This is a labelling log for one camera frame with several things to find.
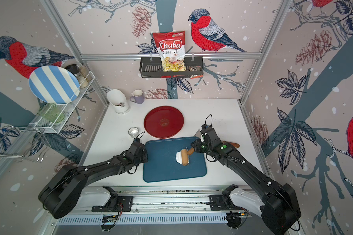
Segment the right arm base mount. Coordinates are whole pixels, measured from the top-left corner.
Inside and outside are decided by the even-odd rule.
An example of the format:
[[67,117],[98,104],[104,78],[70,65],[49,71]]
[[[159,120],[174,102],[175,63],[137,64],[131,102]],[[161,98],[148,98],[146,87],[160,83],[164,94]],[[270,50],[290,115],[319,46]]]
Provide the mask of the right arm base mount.
[[222,191],[222,194],[214,194],[209,196],[209,202],[206,204],[210,206],[212,211],[235,211],[242,210],[248,212],[248,210],[234,205],[230,199],[230,194],[235,189],[238,189],[238,185],[231,185]]

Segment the white dough piece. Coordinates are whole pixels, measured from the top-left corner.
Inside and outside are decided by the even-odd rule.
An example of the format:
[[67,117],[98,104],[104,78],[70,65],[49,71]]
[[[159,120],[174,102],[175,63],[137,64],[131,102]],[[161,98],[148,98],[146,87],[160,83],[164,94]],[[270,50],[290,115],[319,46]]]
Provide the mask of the white dough piece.
[[183,161],[182,161],[182,154],[181,154],[180,151],[176,153],[176,161],[177,161],[179,164],[183,164]]

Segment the wooden rolling pin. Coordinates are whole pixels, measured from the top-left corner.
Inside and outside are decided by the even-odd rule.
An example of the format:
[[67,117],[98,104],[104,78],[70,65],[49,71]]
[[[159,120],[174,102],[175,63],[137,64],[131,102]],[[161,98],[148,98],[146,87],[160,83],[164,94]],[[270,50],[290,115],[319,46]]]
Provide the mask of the wooden rolling pin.
[[181,161],[183,166],[187,166],[189,164],[189,156],[195,152],[195,149],[192,147],[189,150],[182,149],[181,150]]

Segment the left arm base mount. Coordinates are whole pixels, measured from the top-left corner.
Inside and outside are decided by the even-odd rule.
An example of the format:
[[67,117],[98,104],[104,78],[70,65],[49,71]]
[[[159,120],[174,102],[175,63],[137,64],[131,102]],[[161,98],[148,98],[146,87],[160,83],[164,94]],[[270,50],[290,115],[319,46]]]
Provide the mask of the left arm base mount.
[[109,200],[103,206],[93,206],[92,212],[130,212],[133,196],[119,196],[111,187],[103,186],[110,194]]

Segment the teal plastic tray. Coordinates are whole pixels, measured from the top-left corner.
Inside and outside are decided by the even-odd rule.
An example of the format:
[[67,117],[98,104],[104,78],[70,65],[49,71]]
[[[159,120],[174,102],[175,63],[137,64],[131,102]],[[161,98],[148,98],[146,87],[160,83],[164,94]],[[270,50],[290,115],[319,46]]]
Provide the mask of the teal plastic tray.
[[189,164],[177,162],[177,153],[189,150],[199,138],[184,137],[148,141],[145,144],[148,162],[143,167],[143,180],[147,183],[204,177],[207,174],[206,159],[202,153],[193,153]]

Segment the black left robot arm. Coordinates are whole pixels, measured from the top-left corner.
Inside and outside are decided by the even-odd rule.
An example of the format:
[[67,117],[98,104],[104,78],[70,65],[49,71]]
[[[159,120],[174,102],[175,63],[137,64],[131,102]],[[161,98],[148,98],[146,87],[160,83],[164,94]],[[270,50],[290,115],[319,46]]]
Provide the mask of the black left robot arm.
[[145,145],[135,138],[128,150],[109,160],[87,166],[63,166],[41,190],[38,200],[54,218],[62,218],[74,209],[86,186],[128,172],[147,161]]

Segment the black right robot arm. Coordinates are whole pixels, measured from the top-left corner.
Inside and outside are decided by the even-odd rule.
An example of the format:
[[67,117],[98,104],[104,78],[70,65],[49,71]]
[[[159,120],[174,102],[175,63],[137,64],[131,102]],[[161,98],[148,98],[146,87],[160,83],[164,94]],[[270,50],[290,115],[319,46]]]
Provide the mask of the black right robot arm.
[[301,217],[301,210],[295,190],[288,184],[283,186],[266,176],[228,142],[222,142],[211,125],[202,126],[202,141],[191,144],[196,153],[211,156],[214,161],[239,175],[260,197],[264,206],[260,208],[261,218],[275,235],[283,235]]

